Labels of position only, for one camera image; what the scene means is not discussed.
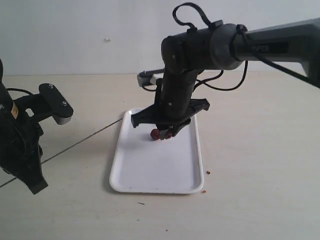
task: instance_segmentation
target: plastic tray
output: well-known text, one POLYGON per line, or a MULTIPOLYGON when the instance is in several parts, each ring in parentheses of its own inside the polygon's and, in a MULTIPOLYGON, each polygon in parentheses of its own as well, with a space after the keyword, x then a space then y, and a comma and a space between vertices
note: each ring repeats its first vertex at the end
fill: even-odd
POLYGON ((124 114, 110 173, 110 185, 117 192, 192 194, 204 184, 196 116, 176 137, 153 140, 154 124, 132 127, 131 114, 124 114))

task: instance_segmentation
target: white wall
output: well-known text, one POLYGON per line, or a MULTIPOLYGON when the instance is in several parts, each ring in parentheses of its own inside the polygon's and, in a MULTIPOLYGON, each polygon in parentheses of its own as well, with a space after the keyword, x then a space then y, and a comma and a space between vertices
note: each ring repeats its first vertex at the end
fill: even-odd
MULTIPOLYGON (((164 37, 184 32, 172 18, 182 0, 0 0, 5 75, 137 73, 163 66, 164 37), (104 38, 111 39, 106 43, 104 38)), ((320 16, 319 0, 194 0, 211 21, 250 30, 320 16)), ((196 11, 181 20, 204 27, 196 11)), ((251 70, 270 70, 263 63, 251 70)))

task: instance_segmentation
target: tabletop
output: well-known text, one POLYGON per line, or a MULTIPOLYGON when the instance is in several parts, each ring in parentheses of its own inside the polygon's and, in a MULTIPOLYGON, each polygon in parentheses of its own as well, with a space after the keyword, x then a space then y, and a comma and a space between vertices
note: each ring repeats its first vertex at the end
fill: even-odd
MULTIPOLYGON (((227 72, 212 84, 232 87, 240 79, 227 72)), ((0 239, 319 239, 315 87, 281 72, 249 72, 235 91, 197 88, 192 97, 210 102, 197 114, 210 171, 206 193, 165 195, 117 193, 109 185, 124 112, 154 98, 135 75, 10 76, 3 83, 31 92, 54 84, 74 115, 62 126, 41 122, 47 188, 33 195, 19 180, 0 188, 0 239)), ((10 179, 0 171, 0 185, 10 179)))

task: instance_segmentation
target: table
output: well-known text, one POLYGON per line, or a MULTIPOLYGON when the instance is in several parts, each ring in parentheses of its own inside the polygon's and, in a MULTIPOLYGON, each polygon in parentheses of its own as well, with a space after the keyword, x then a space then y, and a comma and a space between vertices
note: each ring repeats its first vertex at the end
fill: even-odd
MULTIPOLYGON (((231 87, 240 79, 240 72, 228 72, 214 84, 231 87)), ((11 76, 3 82, 33 92, 41 83, 54 84, 74 108, 66 125, 52 118, 41 123, 42 161, 154 97, 138 87, 135 75, 11 76)), ((0 188, 0 239, 319 239, 319 90, 281 72, 249 72, 235 91, 203 86, 193 97, 211 104, 197 115, 204 170, 210 171, 206 193, 113 191, 118 121, 43 164, 49 187, 37 195, 18 180, 0 188)), ((0 185, 11 178, 0 171, 0 185)))

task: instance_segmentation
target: white tray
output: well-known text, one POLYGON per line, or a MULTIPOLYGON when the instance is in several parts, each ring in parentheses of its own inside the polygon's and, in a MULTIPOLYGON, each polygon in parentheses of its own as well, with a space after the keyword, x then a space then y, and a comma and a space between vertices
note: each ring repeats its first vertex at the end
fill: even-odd
POLYGON ((110 173, 110 185, 117 192, 192 194, 204 184, 196 116, 177 136, 152 140, 154 124, 132 127, 131 114, 124 114, 110 173))

